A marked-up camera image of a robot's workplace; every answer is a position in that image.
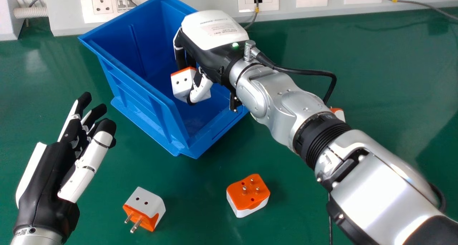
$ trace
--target green tabletop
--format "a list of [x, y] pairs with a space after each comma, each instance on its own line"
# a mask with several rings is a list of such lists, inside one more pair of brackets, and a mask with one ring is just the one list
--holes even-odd
[[[458, 14], [458, 9], [448, 9]], [[260, 49], [288, 67], [338, 77], [330, 105], [347, 122], [420, 170], [458, 219], [458, 26], [430, 10], [255, 23]], [[54, 38], [31, 20], [18, 41], [0, 43], [0, 244], [16, 220], [15, 192], [36, 142], [54, 142], [73, 101], [113, 98], [94, 54], [77, 37]], [[294, 76], [324, 95], [329, 80]], [[246, 116], [194, 160], [173, 157], [121, 113], [118, 143], [78, 201], [81, 217], [67, 244], [326, 244], [326, 191], [312, 170], [265, 126]], [[270, 188], [264, 209], [237, 219], [226, 187], [259, 173]], [[150, 233], [130, 234], [122, 205], [137, 186], [163, 198], [167, 212]], [[335, 244], [350, 241], [334, 229]]]

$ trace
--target white corrugated pipe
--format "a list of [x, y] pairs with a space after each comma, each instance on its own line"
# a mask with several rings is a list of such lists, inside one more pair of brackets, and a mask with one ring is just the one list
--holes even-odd
[[17, 19], [39, 18], [47, 17], [48, 9], [46, 7], [15, 8], [13, 13]]

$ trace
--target robotic arm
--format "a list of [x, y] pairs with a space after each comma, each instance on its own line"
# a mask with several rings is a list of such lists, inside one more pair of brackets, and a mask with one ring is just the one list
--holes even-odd
[[86, 92], [75, 101], [57, 142], [36, 145], [16, 191], [12, 245], [61, 245], [75, 230], [76, 202], [116, 144], [116, 124], [97, 121], [107, 111], [104, 104], [81, 119], [91, 100]]
[[[246, 106], [314, 170], [330, 193], [330, 217], [355, 244], [458, 244], [458, 224], [437, 209], [428, 182], [296, 86], [286, 73], [300, 70], [276, 66], [230, 16], [213, 10], [188, 15], [174, 47], [179, 69], [199, 65], [201, 74], [230, 91], [231, 110]], [[187, 95], [188, 103], [198, 102]]]

